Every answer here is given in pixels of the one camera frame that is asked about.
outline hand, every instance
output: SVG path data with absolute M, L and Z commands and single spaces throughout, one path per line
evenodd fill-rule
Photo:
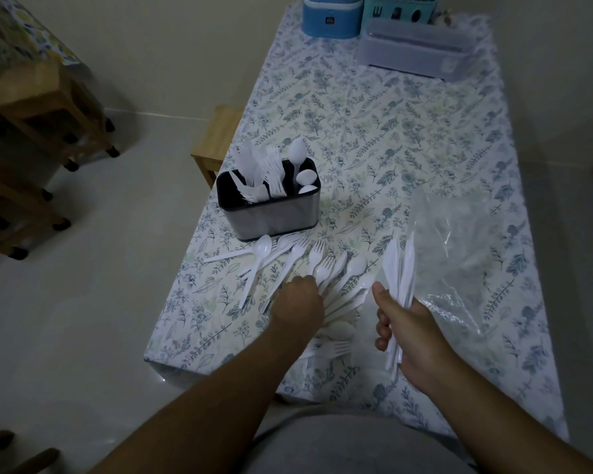
M 372 290 L 380 308 L 376 326 L 380 337 L 376 340 L 376 348 L 386 351 L 391 335 L 394 334 L 403 350 L 400 364 L 402 373 L 411 384 L 428 394 L 427 391 L 437 384 L 438 378 L 459 357 L 441 333 L 433 314 L 417 299 L 413 299 L 413 304 L 407 311 L 391 297 L 381 283 L 375 282 Z
M 270 327 L 287 327 L 291 336 L 308 343 L 324 320 L 323 298 L 313 276 L 296 276 L 278 290 L 270 311 Z

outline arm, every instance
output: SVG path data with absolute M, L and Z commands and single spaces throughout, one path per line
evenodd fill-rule
M 391 333 L 404 351 L 400 369 L 447 419 L 477 464 L 500 473 L 593 473 L 593 461 L 565 444 L 468 366 L 417 300 L 404 310 L 380 283 L 376 347 Z
M 279 290 L 266 331 L 162 408 L 92 473 L 230 472 L 323 320 L 314 278 L 294 278 Z

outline floral tablecloth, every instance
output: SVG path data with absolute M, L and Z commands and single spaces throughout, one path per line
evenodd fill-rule
M 459 83 L 356 65 L 357 40 L 312 39 L 301 32 L 301 5 L 288 7 L 253 89 L 234 145 L 285 149 L 297 136 L 321 174 L 321 219 L 312 239 L 334 253 L 347 250 L 380 268 L 388 240 L 405 238 L 411 192 L 444 197 L 484 190 L 502 226 L 486 274 L 484 319 L 490 346 L 505 363 L 487 359 L 482 373 L 560 437 L 563 415 L 545 306 L 523 200 L 503 81 L 489 19 L 461 16 L 477 48 Z M 222 170 L 233 166 L 229 154 Z M 283 259 L 264 269 L 243 310 L 236 274 L 250 257 L 204 265 L 206 256 L 244 246 L 217 205 L 215 189 L 145 352 L 145 360 L 209 374 L 268 326 L 259 307 Z M 293 272 L 304 274 L 306 263 Z M 323 366 L 299 361 L 280 393 L 343 403 L 397 416 L 452 434 L 441 413 L 402 376 L 351 366 L 350 356 Z

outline black cutlery caddy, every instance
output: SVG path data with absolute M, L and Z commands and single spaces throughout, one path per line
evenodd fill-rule
M 314 183 L 316 190 L 299 195 L 295 193 L 292 185 L 294 166 L 290 161 L 284 160 L 283 168 L 286 172 L 283 189 L 287 197 L 270 198 L 263 203 L 250 204 L 242 198 L 228 171 L 220 174 L 215 180 L 219 207 L 240 241 L 254 241 L 265 234 L 278 236 L 310 229 L 318 223 L 321 200 L 320 178 L 317 178 Z M 304 161 L 299 171 L 306 169 L 311 169 L 318 175 L 314 162 L 309 158 Z M 233 172 L 246 184 L 238 170 Z

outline storage box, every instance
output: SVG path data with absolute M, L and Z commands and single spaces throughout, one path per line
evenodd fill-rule
M 439 0 L 365 0 L 362 29 L 372 18 L 427 24 Z
M 453 28 L 373 18 L 360 38 L 356 61 L 456 81 L 466 75 L 474 40 Z
M 228 172 L 217 177 L 217 202 L 224 212 L 237 239 L 254 241 L 263 235 L 278 236 L 289 232 L 310 229 L 319 221 L 319 202 L 321 200 L 321 180 L 317 178 L 315 191 L 295 194 L 292 185 L 294 166 L 290 161 L 283 161 L 286 176 L 283 189 L 286 198 L 271 198 L 263 203 L 250 204 L 245 201 L 235 186 Z M 318 174 L 311 159 L 306 159 L 300 171 L 311 169 Z M 241 180 L 239 171 L 233 171 Z
M 317 38 L 357 37 L 363 6 L 364 0 L 303 0 L 301 29 Z

